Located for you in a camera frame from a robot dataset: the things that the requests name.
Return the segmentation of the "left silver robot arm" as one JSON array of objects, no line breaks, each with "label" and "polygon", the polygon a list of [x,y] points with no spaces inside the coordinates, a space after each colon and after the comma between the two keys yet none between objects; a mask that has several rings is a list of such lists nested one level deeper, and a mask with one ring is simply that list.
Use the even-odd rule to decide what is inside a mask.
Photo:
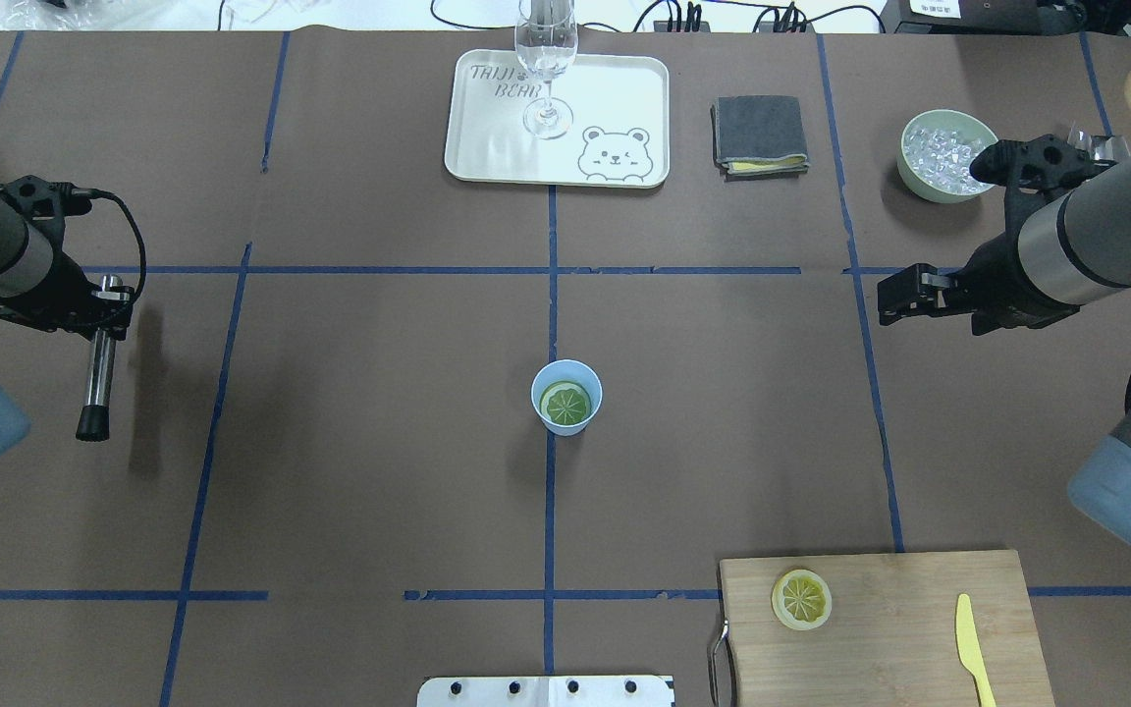
[{"label": "left silver robot arm", "polygon": [[[90,279],[66,252],[69,219],[98,201],[126,216],[137,250],[137,282],[116,274]],[[72,334],[89,344],[84,399],[76,438],[111,437],[114,351],[126,340],[145,287],[145,242],[132,212],[116,193],[69,181],[21,176],[0,184],[0,321],[44,334]],[[31,419],[0,385],[0,456],[23,442]]]}]

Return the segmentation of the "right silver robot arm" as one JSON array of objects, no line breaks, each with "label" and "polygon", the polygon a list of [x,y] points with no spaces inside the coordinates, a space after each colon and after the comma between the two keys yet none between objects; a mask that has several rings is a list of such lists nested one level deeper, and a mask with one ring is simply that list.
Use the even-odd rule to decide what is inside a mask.
[{"label": "right silver robot arm", "polygon": [[1002,232],[877,283],[877,368],[910,549],[1015,543],[1131,577],[1131,157],[988,148]]}]

